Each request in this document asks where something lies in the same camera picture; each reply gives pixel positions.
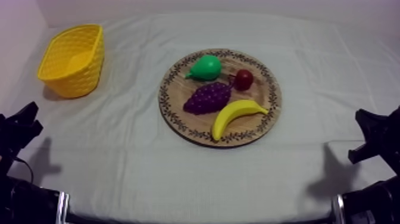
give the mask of woven plastic basket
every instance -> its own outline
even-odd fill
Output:
[[[37,77],[64,98],[82,97],[96,88],[103,59],[102,27],[76,26],[51,40]]]

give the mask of round wooden tray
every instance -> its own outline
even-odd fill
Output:
[[[218,112],[194,115],[183,111],[183,104],[196,89],[209,82],[185,79],[185,74],[203,55],[217,56],[222,63],[219,82],[229,83],[229,75],[239,69],[247,69],[254,75],[251,88],[239,92],[232,88],[229,102],[237,99],[254,99],[269,110],[267,115],[255,114],[232,121],[219,141],[211,137],[211,127]],[[194,52],[174,64],[165,74],[158,95],[163,118],[180,136],[193,143],[215,148],[232,148],[253,142],[265,135],[279,117],[282,97],[272,72],[257,59],[229,49],[206,49]]]

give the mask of toy fruit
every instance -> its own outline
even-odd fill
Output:
[[[192,114],[220,111],[229,102],[232,85],[214,82],[201,86],[183,105],[183,110]]]
[[[246,91],[253,84],[254,77],[249,70],[241,69],[236,73],[233,86],[238,91]]]
[[[190,69],[185,78],[214,80],[221,74],[221,69],[221,61],[216,56],[205,55]]]
[[[214,125],[211,129],[212,138],[218,141],[226,128],[226,126],[235,118],[255,113],[268,114],[268,110],[262,108],[254,100],[240,99],[233,101],[225,106],[218,114]]]

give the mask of white table surface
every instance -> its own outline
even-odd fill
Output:
[[[104,21],[97,89],[62,100],[36,70],[49,29],[10,93],[8,115],[30,101],[44,125],[21,153],[35,183],[69,192],[75,213],[141,222],[275,222],[325,214],[330,197],[393,176],[381,158],[351,166],[359,108],[400,104],[400,40],[351,27],[270,15],[182,13]],[[167,69],[205,48],[262,61],[282,90],[269,133],[233,150],[177,136],[160,116]],[[28,177],[23,166],[13,175]]]

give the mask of purple grapes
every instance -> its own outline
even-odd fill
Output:
[[[230,98],[232,85],[220,82],[201,86],[183,105],[183,110],[192,114],[207,114],[222,110]]]

